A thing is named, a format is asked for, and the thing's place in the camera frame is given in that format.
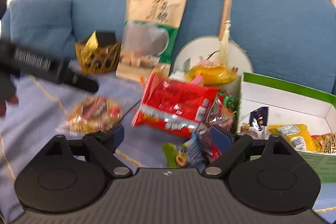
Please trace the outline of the large beige grain bag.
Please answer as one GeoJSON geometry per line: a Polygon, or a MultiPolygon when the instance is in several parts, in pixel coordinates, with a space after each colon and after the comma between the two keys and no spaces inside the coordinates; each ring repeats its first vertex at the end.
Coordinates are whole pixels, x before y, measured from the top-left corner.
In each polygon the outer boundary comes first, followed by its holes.
{"type": "Polygon", "coordinates": [[[140,83],[154,69],[168,76],[187,0],[126,0],[116,76],[140,83]]]}

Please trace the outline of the clear bag of candies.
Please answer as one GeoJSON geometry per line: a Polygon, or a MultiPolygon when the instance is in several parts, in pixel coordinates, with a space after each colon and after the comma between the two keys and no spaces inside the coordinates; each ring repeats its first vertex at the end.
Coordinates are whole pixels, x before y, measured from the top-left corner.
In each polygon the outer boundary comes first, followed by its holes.
{"type": "Polygon", "coordinates": [[[68,114],[66,125],[71,132],[88,134],[111,129],[122,118],[122,108],[105,96],[90,96],[68,114]]]}

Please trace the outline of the woven bamboo basket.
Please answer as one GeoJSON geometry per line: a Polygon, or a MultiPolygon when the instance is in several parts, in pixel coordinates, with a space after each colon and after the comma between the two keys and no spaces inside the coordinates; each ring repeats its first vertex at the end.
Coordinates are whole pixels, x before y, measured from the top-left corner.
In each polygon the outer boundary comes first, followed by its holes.
{"type": "Polygon", "coordinates": [[[115,71],[120,57],[121,43],[88,49],[83,43],[75,44],[75,54],[84,75],[99,75],[115,71]]]}

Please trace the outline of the blue pillow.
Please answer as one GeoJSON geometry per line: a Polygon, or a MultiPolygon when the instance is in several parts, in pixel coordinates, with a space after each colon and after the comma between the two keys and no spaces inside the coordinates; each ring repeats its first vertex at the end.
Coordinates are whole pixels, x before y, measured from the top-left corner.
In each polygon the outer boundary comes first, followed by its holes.
{"type": "Polygon", "coordinates": [[[15,0],[9,16],[13,42],[52,56],[75,58],[71,0],[15,0]]]}

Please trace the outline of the green white cardboard box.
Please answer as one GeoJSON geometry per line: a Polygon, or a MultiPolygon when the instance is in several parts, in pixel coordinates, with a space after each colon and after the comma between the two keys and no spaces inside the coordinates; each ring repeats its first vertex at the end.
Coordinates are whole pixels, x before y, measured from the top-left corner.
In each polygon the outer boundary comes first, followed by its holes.
{"type": "Polygon", "coordinates": [[[304,124],[311,135],[335,133],[335,95],[245,72],[241,78],[236,132],[250,112],[269,108],[269,124],[304,124]]]}

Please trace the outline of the yellow snack packet in box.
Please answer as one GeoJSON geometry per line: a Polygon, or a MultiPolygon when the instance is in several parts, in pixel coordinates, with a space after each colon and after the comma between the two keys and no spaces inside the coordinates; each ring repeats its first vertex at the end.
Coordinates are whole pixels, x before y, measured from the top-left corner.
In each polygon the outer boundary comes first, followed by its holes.
{"type": "Polygon", "coordinates": [[[274,124],[268,126],[268,131],[281,135],[296,150],[317,152],[305,124],[274,124]]]}

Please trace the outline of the yellow cake snack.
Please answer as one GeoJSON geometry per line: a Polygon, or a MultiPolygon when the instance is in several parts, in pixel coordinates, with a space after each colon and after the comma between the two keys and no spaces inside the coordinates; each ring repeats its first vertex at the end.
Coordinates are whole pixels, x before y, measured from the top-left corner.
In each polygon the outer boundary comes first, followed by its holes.
{"type": "Polygon", "coordinates": [[[218,86],[234,82],[237,72],[237,67],[227,67],[221,63],[199,63],[185,73],[185,79],[190,83],[201,76],[204,85],[218,86]]]}

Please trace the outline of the red snack bag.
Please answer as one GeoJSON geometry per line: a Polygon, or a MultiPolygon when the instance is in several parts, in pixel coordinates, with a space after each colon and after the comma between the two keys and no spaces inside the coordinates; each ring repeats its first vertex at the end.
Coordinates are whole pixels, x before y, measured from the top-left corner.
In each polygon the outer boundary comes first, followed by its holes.
{"type": "Polygon", "coordinates": [[[133,127],[153,128],[189,139],[196,132],[219,89],[166,79],[152,72],[147,79],[133,127]]]}

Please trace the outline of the green candy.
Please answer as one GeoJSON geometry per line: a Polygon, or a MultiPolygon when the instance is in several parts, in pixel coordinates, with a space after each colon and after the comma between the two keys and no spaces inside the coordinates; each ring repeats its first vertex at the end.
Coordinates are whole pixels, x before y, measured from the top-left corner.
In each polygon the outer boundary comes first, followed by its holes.
{"type": "Polygon", "coordinates": [[[218,93],[218,98],[223,106],[225,106],[232,113],[236,112],[238,106],[238,99],[230,93],[218,93]]]}

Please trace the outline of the light blue seat blanket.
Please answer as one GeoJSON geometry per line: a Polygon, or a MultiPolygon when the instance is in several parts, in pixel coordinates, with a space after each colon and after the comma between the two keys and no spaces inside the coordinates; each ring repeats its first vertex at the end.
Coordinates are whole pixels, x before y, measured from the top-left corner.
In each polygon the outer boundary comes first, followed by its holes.
{"type": "Polygon", "coordinates": [[[158,147],[130,122],[147,111],[154,136],[189,139],[211,110],[218,89],[167,80],[154,71],[142,95],[96,83],[56,67],[9,66],[33,87],[19,88],[20,106],[1,122],[1,212],[8,223],[324,223],[313,211],[321,181],[308,157],[286,141],[291,124],[314,134],[335,130],[335,96],[244,73],[238,130],[281,124],[266,140],[221,131],[221,156],[203,171],[178,158],[177,168],[132,171],[116,158],[135,130],[143,151],[158,147]]]}

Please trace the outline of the blue sofa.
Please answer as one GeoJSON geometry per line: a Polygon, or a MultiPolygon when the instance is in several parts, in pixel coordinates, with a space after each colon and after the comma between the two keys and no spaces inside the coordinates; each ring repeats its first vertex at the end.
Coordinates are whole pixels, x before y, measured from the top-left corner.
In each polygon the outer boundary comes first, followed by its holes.
{"type": "MultiPolygon", "coordinates": [[[[121,36],[126,0],[71,0],[77,40],[94,30],[121,36]]],[[[173,55],[216,35],[223,0],[187,0],[173,55]]],[[[328,0],[232,0],[231,38],[260,74],[335,93],[335,8],[328,0]]]]}

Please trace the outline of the black card in basket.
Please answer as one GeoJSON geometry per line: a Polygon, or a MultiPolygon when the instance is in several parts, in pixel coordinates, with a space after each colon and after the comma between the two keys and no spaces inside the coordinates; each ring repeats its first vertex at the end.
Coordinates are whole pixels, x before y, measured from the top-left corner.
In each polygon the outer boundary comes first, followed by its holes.
{"type": "Polygon", "coordinates": [[[96,40],[98,47],[105,48],[109,45],[117,43],[116,34],[114,31],[96,31],[96,40]]]}

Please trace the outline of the blue snack packet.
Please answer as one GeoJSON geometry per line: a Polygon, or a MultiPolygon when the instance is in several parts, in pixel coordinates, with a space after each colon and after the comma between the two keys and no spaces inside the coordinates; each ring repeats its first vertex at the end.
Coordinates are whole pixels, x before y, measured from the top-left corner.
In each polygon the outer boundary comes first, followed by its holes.
{"type": "Polygon", "coordinates": [[[201,168],[205,166],[202,146],[195,132],[191,134],[189,140],[183,143],[181,155],[185,158],[184,166],[201,168]]]}

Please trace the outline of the round white painted fan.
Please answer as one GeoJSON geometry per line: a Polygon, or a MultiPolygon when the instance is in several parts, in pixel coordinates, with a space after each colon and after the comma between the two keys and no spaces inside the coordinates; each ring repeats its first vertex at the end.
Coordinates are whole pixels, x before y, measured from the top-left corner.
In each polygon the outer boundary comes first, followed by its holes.
{"type": "Polygon", "coordinates": [[[240,76],[253,72],[252,63],[245,50],[231,39],[232,0],[224,0],[218,36],[201,36],[188,42],[178,53],[171,77],[183,79],[195,65],[225,65],[236,68],[240,76]]]}

